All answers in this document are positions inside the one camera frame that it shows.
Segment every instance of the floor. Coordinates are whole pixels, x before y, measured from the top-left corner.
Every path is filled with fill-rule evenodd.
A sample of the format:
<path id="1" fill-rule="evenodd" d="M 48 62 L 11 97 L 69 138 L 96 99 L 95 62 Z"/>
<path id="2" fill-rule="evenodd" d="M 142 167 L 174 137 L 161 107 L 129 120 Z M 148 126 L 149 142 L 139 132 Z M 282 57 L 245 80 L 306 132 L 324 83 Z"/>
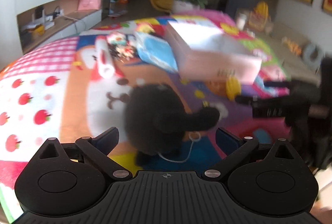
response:
<path id="1" fill-rule="evenodd" d="M 134 19 L 142 19 L 142 18 L 149 18 L 149 17 L 158 17 L 165 15 L 164 12 L 160 12 L 155 10 L 150 0 L 134 0 L 128 3 L 127 6 L 128 13 L 118 17 L 118 18 L 111 18 L 107 17 L 106 19 L 102 20 L 98 23 L 94 28 L 98 28 L 101 26 L 106 26 L 114 23 L 124 22 L 128 20 Z"/>

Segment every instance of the wall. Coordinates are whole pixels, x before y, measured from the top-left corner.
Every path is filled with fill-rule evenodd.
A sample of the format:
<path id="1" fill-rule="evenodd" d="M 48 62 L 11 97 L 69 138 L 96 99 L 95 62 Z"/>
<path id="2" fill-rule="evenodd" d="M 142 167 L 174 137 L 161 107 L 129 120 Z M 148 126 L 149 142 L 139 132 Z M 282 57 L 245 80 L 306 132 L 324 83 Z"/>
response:
<path id="1" fill-rule="evenodd" d="M 0 70 L 23 55 L 14 1 L 0 0 Z"/>
<path id="2" fill-rule="evenodd" d="M 296 0 L 280 0 L 277 21 L 308 36 L 325 51 L 332 52 L 332 16 L 322 11 L 323 0 L 307 5 Z"/>

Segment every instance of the red strawberry print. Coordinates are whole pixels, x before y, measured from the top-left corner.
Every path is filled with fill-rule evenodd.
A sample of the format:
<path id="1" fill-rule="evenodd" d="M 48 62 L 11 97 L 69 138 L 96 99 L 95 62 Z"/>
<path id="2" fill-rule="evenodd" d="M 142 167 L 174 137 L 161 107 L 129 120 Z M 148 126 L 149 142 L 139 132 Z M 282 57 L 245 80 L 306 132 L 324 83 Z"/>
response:
<path id="1" fill-rule="evenodd" d="M 16 179 L 28 162 L 3 161 L 0 160 L 1 183 L 6 187 L 14 189 Z"/>
<path id="2" fill-rule="evenodd" d="M 16 81 L 13 82 L 12 88 L 17 88 L 20 85 L 22 85 L 22 83 L 24 83 L 24 81 L 22 81 L 21 79 L 17 79 Z"/>
<path id="3" fill-rule="evenodd" d="M 3 126 L 5 123 L 8 122 L 8 119 L 10 117 L 8 116 L 8 114 L 6 112 L 3 112 L 0 114 L 0 126 Z"/>
<path id="4" fill-rule="evenodd" d="M 19 104 L 20 105 L 25 105 L 27 103 L 30 103 L 32 98 L 33 97 L 31 97 L 31 95 L 29 93 L 22 94 L 19 97 Z"/>
<path id="5" fill-rule="evenodd" d="M 59 79 L 56 76 L 50 76 L 45 80 L 44 84 L 46 86 L 52 86 L 52 85 L 55 85 L 58 82 L 59 82 Z"/>
<path id="6" fill-rule="evenodd" d="M 52 114 L 49 114 L 46 110 L 40 110 L 34 115 L 34 123 L 46 123 L 47 121 L 49 121 L 50 116 L 52 116 Z"/>
<path id="7" fill-rule="evenodd" d="M 20 147 L 21 141 L 18 140 L 16 135 L 10 135 L 6 140 L 6 150 L 8 152 L 14 152 Z"/>

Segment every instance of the colorful play mat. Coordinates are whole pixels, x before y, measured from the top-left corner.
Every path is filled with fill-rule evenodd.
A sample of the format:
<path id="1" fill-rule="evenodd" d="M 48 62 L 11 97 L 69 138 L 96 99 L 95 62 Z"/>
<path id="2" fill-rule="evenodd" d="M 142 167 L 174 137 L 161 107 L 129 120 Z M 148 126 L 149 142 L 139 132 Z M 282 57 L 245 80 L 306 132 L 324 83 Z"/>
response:
<path id="1" fill-rule="evenodd" d="M 88 30 L 79 36 L 40 47 L 0 74 L 0 202 L 9 221 L 22 214 L 14 193 L 15 181 L 49 137 L 57 137 L 61 143 L 73 143 L 80 137 L 95 137 L 110 127 L 117 127 L 120 142 L 109 157 L 135 174 L 141 169 L 204 171 L 225 156 L 215 143 L 218 127 L 239 137 L 257 137 L 262 143 L 288 136 L 282 119 L 253 119 L 249 107 L 212 93 L 205 83 L 181 80 L 177 74 L 170 74 L 140 59 L 117 61 L 124 77 L 114 76 L 106 80 L 97 74 L 94 42 L 98 35 L 112 31 L 132 34 L 137 24 L 143 21 L 149 22 L 157 34 L 163 35 L 167 21 L 172 20 L 220 27 L 263 58 L 256 82 L 253 86 L 243 86 L 243 93 L 260 97 L 285 93 L 264 88 L 266 79 L 285 78 L 278 60 L 264 41 L 239 32 L 224 14 L 212 11 L 198 14 L 135 20 Z M 148 83 L 171 85 L 188 111 L 201 108 L 203 101 L 215 104 L 221 111 L 218 125 L 203 133 L 186 163 L 170 163 L 156 156 L 147 166 L 134 164 L 135 149 L 127 141 L 122 121 L 125 103 L 119 96 L 129 93 L 134 86 Z M 187 138 L 180 159 L 186 158 L 189 147 Z"/>

